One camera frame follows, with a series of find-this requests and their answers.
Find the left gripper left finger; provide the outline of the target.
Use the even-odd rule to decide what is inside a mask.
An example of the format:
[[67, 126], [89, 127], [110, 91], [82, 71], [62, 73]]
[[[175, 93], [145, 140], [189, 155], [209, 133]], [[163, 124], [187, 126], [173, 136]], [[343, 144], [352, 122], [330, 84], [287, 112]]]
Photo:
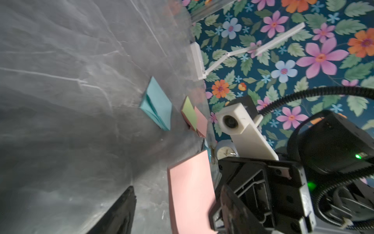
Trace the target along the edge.
[[136, 202], [134, 187], [129, 186], [87, 234], [130, 234]]

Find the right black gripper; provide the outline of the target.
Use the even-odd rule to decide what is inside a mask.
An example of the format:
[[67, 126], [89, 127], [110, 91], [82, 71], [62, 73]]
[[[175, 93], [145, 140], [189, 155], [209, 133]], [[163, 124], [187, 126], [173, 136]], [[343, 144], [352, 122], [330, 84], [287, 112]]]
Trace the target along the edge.
[[227, 157], [218, 161], [221, 179], [215, 190], [216, 203], [209, 212], [211, 228], [227, 234], [220, 202], [227, 185], [255, 215], [266, 234], [311, 234], [316, 217], [301, 164], [292, 161]]

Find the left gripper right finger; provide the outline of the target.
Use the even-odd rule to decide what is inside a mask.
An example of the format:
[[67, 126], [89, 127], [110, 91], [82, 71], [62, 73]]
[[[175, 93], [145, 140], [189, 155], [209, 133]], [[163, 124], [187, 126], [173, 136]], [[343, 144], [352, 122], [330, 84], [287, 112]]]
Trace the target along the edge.
[[255, 215], [227, 185], [221, 188], [220, 202], [227, 234], [266, 233], [266, 229]]

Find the pink memo pad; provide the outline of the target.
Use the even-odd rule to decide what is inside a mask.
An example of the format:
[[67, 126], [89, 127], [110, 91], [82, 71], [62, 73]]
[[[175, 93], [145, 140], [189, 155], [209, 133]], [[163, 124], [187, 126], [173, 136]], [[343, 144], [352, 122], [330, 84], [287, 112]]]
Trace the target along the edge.
[[168, 195], [173, 234], [216, 234], [209, 211], [216, 202], [207, 151], [168, 168]]

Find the torn pink memo page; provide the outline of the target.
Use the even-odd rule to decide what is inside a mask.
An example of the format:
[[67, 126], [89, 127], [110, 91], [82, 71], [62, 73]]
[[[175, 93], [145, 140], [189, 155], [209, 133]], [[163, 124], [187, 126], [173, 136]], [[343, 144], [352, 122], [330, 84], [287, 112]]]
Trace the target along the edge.
[[197, 107], [194, 107], [194, 110], [197, 116], [196, 131], [200, 137], [206, 137], [208, 120]]

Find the green memo pad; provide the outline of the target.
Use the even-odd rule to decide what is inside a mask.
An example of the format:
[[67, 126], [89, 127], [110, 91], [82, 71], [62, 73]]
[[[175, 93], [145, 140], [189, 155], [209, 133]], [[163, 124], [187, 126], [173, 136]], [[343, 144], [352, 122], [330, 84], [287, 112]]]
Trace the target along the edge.
[[189, 127], [196, 131], [197, 128], [197, 116], [194, 110], [194, 106], [192, 105], [189, 97], [186, 97], [182, 106], [181, 113], [183, 115], [184, 120], [189, 125]]

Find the blue memo pad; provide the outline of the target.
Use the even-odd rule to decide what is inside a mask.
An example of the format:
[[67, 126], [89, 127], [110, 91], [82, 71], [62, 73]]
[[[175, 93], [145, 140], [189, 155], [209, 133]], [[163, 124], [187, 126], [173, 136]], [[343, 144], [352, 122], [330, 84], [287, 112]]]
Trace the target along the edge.
[[140, 109], [162, 130], [170, 131], [172, 103], [154, 77], [144, 93]]

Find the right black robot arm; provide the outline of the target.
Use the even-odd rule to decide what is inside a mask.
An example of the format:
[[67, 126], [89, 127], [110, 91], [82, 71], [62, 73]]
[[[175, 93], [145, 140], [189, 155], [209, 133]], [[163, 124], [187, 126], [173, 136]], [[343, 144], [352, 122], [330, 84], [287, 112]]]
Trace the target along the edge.
[[310, 234], [321, 220], [336, 227], [374, 231], [374, 140], [330, 110], [303, 118], [287, 111], [295, 130], [279, 150], [258, 126], [274, 109], [315, 96], [373, 99], [372, 88], [319, 87], [284, 96], [257, 110], [251, 97], [229, 103], [216, 115], [231, 139], [217, 144], [222, 178], [208, 218], [220, 234]]

